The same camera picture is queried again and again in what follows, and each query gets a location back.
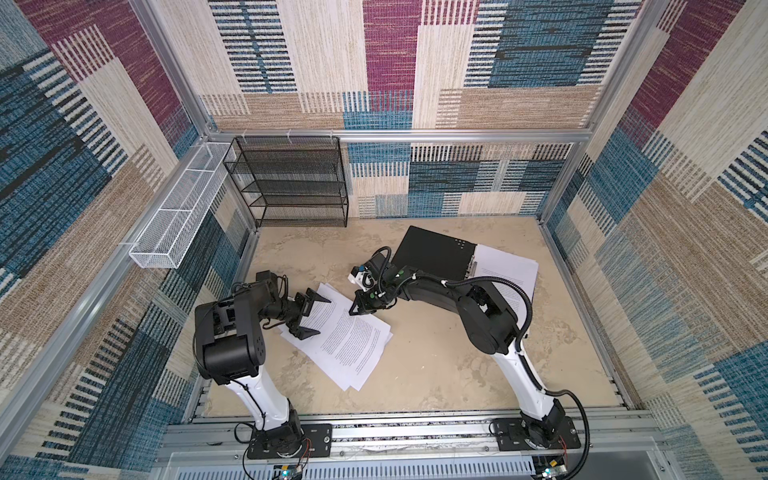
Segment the red and black ring binder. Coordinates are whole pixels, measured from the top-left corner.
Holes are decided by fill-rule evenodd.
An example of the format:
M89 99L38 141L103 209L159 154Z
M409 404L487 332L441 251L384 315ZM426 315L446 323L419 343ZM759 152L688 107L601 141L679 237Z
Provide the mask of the red and black ring binder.
M464 285L446 289L441 282L443 280L460 282L476 278L474 252L477 245L468 240L411 226L391 259L390 266L383 275L377 275L377 278L380 280L386 278L391 281L395 275L398 275L398 283L401 286L398 295L400 298L421 301L458 314L456 300L460 296L468 296L471 287ZM523 298L529 299L526 293L517 284L501 279L503 280L501 283L494 282L492 286L497 289L496 284L507 285L520 294L525 304ZM515 313L519 327L529 325L533 320L533 315L528 312L530 308L526 304L525 307L527 314L522 325L518 324L518 316Z

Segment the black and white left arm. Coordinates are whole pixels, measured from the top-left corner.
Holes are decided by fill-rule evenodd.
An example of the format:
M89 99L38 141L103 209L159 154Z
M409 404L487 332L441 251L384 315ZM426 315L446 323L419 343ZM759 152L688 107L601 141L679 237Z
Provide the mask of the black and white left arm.
M298 340L317 336L301 324L316 303L329 300L309 288L289 294L289 281L269 270L239 283L230 295L195 308L193 355L199 374L236 394L253 418L248 441L255 454L289 457L308 445L298 413L266 371L263 332L286 326Z

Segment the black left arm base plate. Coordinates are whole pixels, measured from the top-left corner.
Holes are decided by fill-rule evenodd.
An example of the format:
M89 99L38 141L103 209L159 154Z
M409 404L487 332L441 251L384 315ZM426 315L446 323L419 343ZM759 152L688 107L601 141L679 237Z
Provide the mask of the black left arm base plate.
M330 423L288 424L252 433L245 457L248 460L327 458L331 454L333 426Z

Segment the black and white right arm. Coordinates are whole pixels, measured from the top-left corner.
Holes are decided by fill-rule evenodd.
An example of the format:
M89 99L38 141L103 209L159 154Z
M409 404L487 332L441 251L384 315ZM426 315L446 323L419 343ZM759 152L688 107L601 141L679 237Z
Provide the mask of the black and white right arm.
M372 271L358 266L348 279L358 286L351 315L389 309L399 299L425 302L457 314L470 343L494 358L511 385L529 444L544 448L558 442L566 415L559 400L545 388L524 349L533 309L521 287L501 277L456 281L398 267L392 275L376 278Z

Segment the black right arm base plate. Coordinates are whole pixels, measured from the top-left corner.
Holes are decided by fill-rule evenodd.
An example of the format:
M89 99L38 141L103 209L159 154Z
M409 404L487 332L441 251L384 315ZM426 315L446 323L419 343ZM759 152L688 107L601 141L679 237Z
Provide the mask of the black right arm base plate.
M500 451L561 450L582 448L582 441L573 420L566 416L549 437L539 439L530 436L532 430L524 425L520 417L496 418L488 427L496 439Z

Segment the white text paper top sheet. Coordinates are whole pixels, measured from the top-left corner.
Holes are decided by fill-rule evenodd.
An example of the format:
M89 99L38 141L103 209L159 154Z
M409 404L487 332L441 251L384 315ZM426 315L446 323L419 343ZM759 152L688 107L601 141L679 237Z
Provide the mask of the white text paper top sheet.
M532 259L520 257L486 245L478 244L474 252L474 276L494 276L517 284L533 300L539 264ZM522 325L526 318L526 307L522 297L505 284L496 284L501 295L507 300Z

